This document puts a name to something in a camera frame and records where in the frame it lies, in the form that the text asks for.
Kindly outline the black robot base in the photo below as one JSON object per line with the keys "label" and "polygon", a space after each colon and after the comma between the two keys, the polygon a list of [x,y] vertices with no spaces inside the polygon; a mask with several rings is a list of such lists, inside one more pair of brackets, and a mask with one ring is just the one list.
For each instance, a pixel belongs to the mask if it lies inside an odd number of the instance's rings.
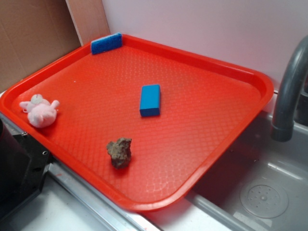
{"label": "black robot base", "polygon": [[12,135],[0,123],[0,219],[38,196],[51,153],[27,133]]}

